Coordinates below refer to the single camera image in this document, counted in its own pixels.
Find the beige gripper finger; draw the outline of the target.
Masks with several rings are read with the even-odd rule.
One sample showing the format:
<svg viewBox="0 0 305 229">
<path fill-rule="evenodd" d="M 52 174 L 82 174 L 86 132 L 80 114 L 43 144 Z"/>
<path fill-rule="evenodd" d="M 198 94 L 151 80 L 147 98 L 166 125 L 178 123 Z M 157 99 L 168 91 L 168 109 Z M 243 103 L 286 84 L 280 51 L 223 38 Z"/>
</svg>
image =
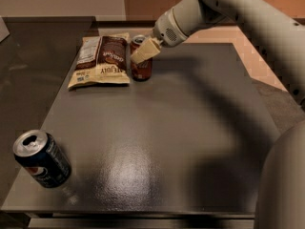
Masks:
<svg viewBox="0 0 305 229">
<path fill-rule="evenodd" d="M 135 64 L 142 63 L 161 52 L 161 41 L 155 37 L 146 38 L 132 53 L 131 61 Z"/>
</svg>

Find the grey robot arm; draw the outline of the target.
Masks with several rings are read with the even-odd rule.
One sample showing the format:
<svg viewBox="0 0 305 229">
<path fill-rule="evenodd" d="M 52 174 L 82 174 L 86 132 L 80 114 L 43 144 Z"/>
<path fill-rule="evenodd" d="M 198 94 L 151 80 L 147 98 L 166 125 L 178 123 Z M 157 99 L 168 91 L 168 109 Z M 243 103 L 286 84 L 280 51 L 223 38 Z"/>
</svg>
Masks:
<svg viewBox="0 0 305 229">
<path fill-rule="evenodd" d="M 201 29 L 229 18 L 249 40 L 268 71 L 264 82 L 305 105 L 305 28 L 264 0 L 182 0 L 155 22 L 132 53 L 140 63 L 175 47 Z M 305 229 L 305 123 L 283 133 L 264 161 L 254 229 Z"/>
</svg>

